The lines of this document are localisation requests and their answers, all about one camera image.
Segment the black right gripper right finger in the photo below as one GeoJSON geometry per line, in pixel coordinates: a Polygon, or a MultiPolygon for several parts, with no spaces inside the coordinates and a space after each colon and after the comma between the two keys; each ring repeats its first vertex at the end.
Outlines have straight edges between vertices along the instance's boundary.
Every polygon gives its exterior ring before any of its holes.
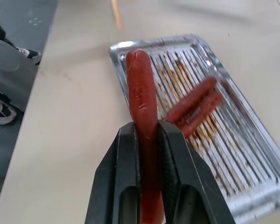
{"type": "Polygon", "coordinates": [[[158,121],[161,193],[167,224],[233,224],[216,179],[182,132],[158,121]]]}

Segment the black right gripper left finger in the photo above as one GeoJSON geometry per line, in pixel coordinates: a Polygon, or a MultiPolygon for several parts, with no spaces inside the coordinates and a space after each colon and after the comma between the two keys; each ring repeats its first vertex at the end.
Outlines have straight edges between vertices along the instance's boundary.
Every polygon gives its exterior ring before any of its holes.
{"type": "Polygon", "coordinates": [[[132,122],[121,127],[96,169],[85,223],[140,223],[140,160],[132,122]]]}

